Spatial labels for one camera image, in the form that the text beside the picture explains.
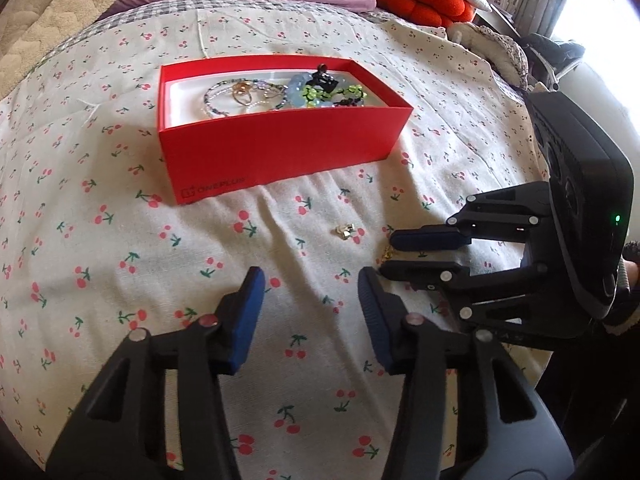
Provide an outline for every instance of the cherry print fabric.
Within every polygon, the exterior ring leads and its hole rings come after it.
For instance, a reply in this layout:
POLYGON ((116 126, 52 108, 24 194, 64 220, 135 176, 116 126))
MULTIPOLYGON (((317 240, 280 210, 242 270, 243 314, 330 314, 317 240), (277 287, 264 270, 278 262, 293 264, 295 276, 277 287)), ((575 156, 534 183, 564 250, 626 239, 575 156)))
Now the cherry print fabric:
MULTIPOLYGON (((442 222, 469 194, 544 178, 532 133, 484 60, 326 6, 188 9, 72 44, 0 102, 2 419, 44 466, 129 330, 180 330, 259 264, 267 286, 249 359, 222 380, 243 477, 379 478, 402 378, 375 360, 357 273, 379 263, 394 229, 442 222), (351 57, 401 93, 415 110, 395 149, 382 162, 175 205, 155 127, 159 67, 275 52, 351 57), (357 234, 341 240, 335 227, 348 222, 357 234)), ((396 257, 491 272, 521 254, 479 240, 396 257)), ((443 298, 385 287, 454 328, 443 298)), ((509 350, 535 381, 546 354, 509 350)), ((167 460, 182 468, 175 375, 168 383, 167 460)), ((453 372, 449 385, 444 466, 455 457, 453 372)))

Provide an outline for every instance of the red box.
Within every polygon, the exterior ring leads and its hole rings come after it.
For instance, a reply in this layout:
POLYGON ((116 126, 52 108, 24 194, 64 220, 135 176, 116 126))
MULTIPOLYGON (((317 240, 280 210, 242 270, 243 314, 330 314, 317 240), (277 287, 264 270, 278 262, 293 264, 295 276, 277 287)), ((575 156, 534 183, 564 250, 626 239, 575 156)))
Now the red box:
POLYGON ((388 156, 412 107, 351 59, 298 55, 233 56, 165 65, 158 133, 177 203, 388 156), (168 83, 251 70, 349 72, 386 107, 287 108, 166 126, 168 83))

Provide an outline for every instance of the oneplus logo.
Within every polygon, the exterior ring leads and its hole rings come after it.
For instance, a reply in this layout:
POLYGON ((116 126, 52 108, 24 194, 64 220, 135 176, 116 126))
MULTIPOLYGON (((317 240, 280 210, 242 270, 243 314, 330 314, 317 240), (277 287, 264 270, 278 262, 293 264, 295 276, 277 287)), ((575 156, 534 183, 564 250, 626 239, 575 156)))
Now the oneplus logo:
POLYGON ((180 195, 182 198, 192 198, 196 196, 196 188, 195 186, 185 187, 180 190, 180 195))
POLYGON ((240 178, 230 178, 229 180, 220 180, 218 182, 213 182, 212 184, 207 184, 206 186, 195 186, 185 187, 180 190, 180 195, 182 198, 193 198, 196 196, 196 193, 206 193, 207 191, 211 191, 212 189, 219 189, 220 187, 229 187, 235 186, 236 184, 242 184, 244 182, 244 177, 240 178))

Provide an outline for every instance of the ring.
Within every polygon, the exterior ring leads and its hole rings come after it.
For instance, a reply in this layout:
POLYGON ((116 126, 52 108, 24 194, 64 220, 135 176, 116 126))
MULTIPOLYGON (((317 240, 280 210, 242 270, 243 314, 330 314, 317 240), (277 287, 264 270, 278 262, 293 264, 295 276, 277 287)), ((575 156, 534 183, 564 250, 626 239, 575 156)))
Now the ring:
POLYGON ((230 112, 219 110, 214 106, 214 99, 231 92, 231 97, 240 105, 253 108, 256 105, 267 104, 267 101, 254 102, 252 91, 261 91, 263 98, 273 99, 280 97, 281 100, 271 110, 280 110, 287 102, 287 86, 276 83, 269 83, 263 79, 228 79, 219 81, 204 93, 204 112, 212 119, 218 117, 229 117, 230 112))
POLYGON ((241 81, 239 83, 235 83, 231 87, 231 97, 233 97, 234 101, 242 106, 248 106, 251 104, 251 101, 254 98, 251 95, 251 90, 254 85, 249 81, 241 81), (248 100, 242 101, 239 99, 240 97, 248 98, 248 100))

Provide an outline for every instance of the open box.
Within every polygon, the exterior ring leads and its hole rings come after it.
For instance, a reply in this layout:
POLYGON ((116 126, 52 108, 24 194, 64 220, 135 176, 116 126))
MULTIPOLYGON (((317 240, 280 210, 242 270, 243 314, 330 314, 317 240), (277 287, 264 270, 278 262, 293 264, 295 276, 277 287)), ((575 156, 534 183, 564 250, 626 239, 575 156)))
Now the open box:
POLYGON ((158 133, 177 203, 317 171, 382 160, 412 108, 351 59, 298 55, 233 56, 165 65, 158 133), (363 85, 363 107, 283 108, 209 119, 202 96, 229 77, 283 77, 324 63, 363 85))

